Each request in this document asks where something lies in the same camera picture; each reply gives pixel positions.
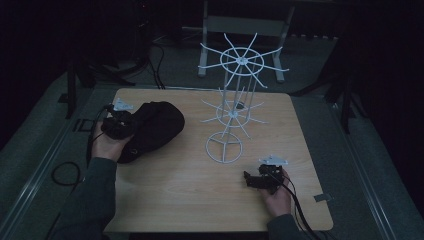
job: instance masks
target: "black controller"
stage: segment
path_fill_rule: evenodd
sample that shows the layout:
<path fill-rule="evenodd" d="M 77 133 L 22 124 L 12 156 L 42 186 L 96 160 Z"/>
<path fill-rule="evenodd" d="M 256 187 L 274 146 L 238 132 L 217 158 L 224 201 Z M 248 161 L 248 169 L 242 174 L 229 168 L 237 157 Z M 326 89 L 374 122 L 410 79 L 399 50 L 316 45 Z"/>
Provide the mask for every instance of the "black controller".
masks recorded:
<path fill-rule="evenodd" d="M 103 119 L 102 131 L 115 140 L 133 135 L 140 125 L 134 115 L 128 111 L 115 111 L 113 107 L 112 104 L 106 107 L 112 116 Z"/>
<path fill-rule="evenodd" d="M 248 187 L 268 189 L 270 194 L 274 194 L 284 182 L 283 167 L 262 164 L 259 167 L 260 176 L 253 177 L 248 172 L 244 172 L 244 179 Z"/>

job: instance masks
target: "sleeve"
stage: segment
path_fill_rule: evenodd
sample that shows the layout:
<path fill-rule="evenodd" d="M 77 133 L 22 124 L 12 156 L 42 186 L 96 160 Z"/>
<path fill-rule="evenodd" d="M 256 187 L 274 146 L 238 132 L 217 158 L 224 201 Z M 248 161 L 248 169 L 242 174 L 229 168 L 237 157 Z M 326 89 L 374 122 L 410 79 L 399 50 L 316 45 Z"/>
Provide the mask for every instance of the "sleeve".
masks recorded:
<path fill-rule="evenodd" d="M 63 205 L 51 239 L 102 239 L 115 215 L 116 168 L 109 159 L 90 161 L 84 181 Z"/>
<path fill-rule="evenodd" d="M 267 224 L 269 240 L 302 239 L 299 228 L 291 214 L 278 216 Z"/>

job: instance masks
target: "table surface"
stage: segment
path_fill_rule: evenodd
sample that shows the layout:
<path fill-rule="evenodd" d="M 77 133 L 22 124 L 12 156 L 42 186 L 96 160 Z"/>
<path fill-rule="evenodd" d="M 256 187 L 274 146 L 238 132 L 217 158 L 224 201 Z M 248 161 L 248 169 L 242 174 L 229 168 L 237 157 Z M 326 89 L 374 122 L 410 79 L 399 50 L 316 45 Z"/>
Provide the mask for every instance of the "table surface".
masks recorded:
<path fill-rule="evenodd" d="M 256 189 L 246 186 L 243 171 L 258 176 L 258 159 L 275 155 L 293 181 L 305 217 L 314 230 L 330 230 L 333 221 L 325 201 L 316 202 L 321 185 L 293 104 L 282 93 L 255 93 L 251 118 L 232 130 L 243 142 L 241 157 L 233 163 L 210 158 L 209 136 L 224 130 L 213 105 L 219 91 L 120 89 L 121 98 L 138 109 L 142 103 L 168 101 L 186 120 L 184 130 L 162 148 L 120 164 L 116 179 L 116 215 L 107 232 L 232 232 L 266 231 L 271 220 Z"/>

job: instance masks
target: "black cloth bag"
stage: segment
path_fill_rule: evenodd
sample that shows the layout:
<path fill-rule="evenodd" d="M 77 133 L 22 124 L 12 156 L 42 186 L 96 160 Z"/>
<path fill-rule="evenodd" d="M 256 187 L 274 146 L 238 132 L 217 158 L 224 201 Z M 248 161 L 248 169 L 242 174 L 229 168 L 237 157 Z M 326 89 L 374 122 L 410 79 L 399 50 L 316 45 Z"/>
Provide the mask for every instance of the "black cloth bag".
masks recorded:
<path fill-rule="evenodd" d="M 184 128 L 184 115 L 169 102 L 150 102 L 133 114 L 139 127 L 122 150 L 118 163 L 129 163 L 176 137 Z"/>

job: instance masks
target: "human hand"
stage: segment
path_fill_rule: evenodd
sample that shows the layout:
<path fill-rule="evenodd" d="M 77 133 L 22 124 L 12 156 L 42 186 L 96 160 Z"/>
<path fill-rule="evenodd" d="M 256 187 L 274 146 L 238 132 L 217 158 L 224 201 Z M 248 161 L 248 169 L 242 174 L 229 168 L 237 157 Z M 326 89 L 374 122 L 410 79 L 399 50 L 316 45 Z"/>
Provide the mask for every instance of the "human hand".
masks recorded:
<path fill-rule="evenodd" d="M 103 122 L 98 122 L 96 131 L 94 132 L 94 141 L 91 148 L 91 156 L 107 158 L 117 162 L 121 156 L 122 149 L 129 142 L 132 136 L 125 139 L 114 140 L 102 132 L 101 126 Z"/>
<path fill-rule="evenodd" d="M 284 178 L 283 184 L 287 186 L 289 176 L 284 169 L 283 174 L 287 178 Z M 258 189 L 258 191 L 261 193 L 265 205 L 273 217 L 291 214 L 291 195 L 284 187 L 279 187 L 273 195 L 267 189 Z"/>

